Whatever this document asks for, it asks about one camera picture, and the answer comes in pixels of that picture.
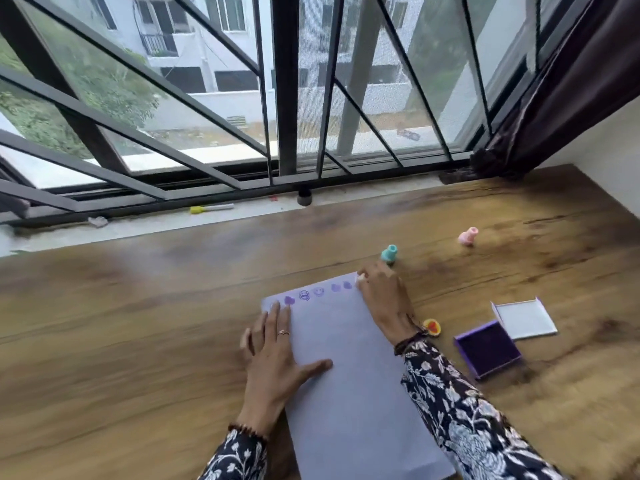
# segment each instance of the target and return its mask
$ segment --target sleeve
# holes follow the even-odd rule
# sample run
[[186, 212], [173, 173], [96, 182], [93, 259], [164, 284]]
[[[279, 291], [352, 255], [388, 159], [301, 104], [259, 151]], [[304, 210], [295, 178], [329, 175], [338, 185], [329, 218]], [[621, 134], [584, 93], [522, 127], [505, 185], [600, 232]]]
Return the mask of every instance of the sleeve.
[[266, 471], [264, 441], [232, 429], [198, 480], [262, 480]]
[[566, 480], [427, 339], [403, 356], [402, 383], [465, 480]]

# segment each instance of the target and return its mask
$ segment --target green foliage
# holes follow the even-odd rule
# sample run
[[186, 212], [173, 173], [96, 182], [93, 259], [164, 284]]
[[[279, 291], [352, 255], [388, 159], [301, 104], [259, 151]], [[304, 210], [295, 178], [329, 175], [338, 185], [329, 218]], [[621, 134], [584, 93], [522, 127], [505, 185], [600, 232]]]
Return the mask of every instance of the green foliage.
[[[496, 0], [468, 0], [474, 35], [484, 28]], [[455, 0], [425, 0], [407, 55], [436, 118], [449, 100], [467, 63], [461, 37], [466, 35], [456, 13]], [[423, 108], [416, 90], [407, 107]]]
[[[160, 99], [160, 91], [153, 85], [46, 15], [39, 12], [30, 15], [62, 71], [87, 105], [133, 128], [141, 127], [153, 116]], [[142, 56], [130, 54], [144, 62]], [[0, 64], [29, 73], [2, 37]], [[0, 84], [0, 110], [25, 138], [80, 158], [92, 157], [53, 104]], [[114, 143], [121, 153], [131, 152], [128, 146], [133, 144], [120, 138]]]

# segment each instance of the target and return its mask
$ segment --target purple box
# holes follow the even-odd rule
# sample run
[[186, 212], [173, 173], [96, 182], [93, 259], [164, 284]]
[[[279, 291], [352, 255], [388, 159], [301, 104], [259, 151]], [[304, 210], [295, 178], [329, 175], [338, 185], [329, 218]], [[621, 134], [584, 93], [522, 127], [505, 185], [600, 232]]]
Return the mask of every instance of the purple box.
[[453, 341], [478, 380], [522, 358], [498, 320], [463, 333]]

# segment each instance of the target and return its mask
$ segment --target wood grain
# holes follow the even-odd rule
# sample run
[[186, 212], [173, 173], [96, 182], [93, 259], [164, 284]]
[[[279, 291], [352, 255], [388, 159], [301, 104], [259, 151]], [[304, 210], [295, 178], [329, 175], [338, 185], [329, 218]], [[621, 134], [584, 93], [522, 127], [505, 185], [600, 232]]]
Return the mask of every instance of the wood grain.
[[[565, 474], [638, 478], [640, 222], [570, 166], [0, 260], [0, 477], [196, 477], [241, 407], [260, 299], [389, 243], [462, 370], [451, 339], [490, 301], [540, 297], [559, 334], [482, 390]], [[270, 477], [297, 478], [281, 426]]]

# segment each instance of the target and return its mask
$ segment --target yellow round object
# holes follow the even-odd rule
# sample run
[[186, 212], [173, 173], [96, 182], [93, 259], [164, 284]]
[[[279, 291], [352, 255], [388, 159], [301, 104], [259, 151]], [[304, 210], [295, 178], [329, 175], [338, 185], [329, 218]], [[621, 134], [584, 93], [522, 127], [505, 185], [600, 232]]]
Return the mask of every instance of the yellow round object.
[[433, 318], [429, 318], [424, 322], [422, 322], [422, 326], [425, 328], [427, 333], [432, 337], [437, 337], [442, 332], [442, 327], [440, 326], [438, 321], [434, 320]]

